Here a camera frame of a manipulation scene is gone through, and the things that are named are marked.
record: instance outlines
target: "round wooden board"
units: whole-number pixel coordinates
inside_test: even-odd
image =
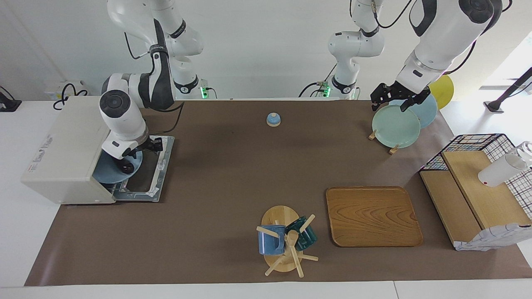
[[[261,225],[274,225],[276,224],[275,221],[277,220],[280,225],[289,225],[290,223],[294,222],[299,218],[299,215],[294,211],[291,207],[287,207],[285,205],[277,205],[264,213],[264,216],[262,216],[262,222]],[[271,267],[275,261],[279,258],[278,255],[265,255],[264,260],[266,261],[266,264]],[[296,269],[296,264],[294,263],[294,260],[292,258],[286,257],[284,258],[277,267],[275,267],[275,271],[278,272],[290,272],[292,270]]]

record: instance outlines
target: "teal plate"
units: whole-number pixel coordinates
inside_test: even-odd
[[[130,174],[125,174],[118,169],[114,164],[111,156],[102,150],[96,168],[94,169],[93,177],[102,184],[117,184],[123,182],[132,177],[140,167],[142,163],[142,151],[137,152],[137,158],[132,156],[126,156],[124,159],[133,164],[134,171]]]
[[[375,137],[387,147],[404,148],[418,140],[421,124],[414,112],[401,112],[400,106],[388,105],[381,108],[373,117]]]
[[[403,104],[403,99],[395,99],[390,102],[390,105],[399,105]],[[433,95],[429,95],[421,104],[416,104],[408,108],[414,112],[421,124],[421,128],[426,128],[436,119],[436,114],[438,114],[438,103]]]

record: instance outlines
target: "white box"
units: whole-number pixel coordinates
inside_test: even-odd
[[[58,204],[114,203],[96,179],[109,128],[99,96],[70,97],[22,176],[22,183]]]

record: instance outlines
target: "brown mat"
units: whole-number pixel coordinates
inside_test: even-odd
[[[282,117],[277,128],[265,123],[272,111]],[[145,115],[151,131],[175,120],[173,113]],[[452,138],[442,116],[393,156],[367,139],[372,116],[365,101],[188,102],[161,202],[62,206],[26,285],[532,277],[516,245],[452,247],[417,174]],[[334,186],[404,187],[424,243],[336,247],[325,201]],[[305,253],[320,261],[303,262],[303,279],[295,271],[264,276],[255,228],[275,205],[316,215],[318,242]]]
[[[402,187],[333,187],[326,192],[332,241],[340,247],[412,247],[423,243]]]

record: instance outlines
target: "green light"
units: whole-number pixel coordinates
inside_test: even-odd
[[[201,95],[203,98],[209,98],[209,92],[204,88],[204,87],[200,87],[201,89]]]
[[[323,97],[329,97],[330,92],[331,88],[327,86],[327,88],[323,91]]]

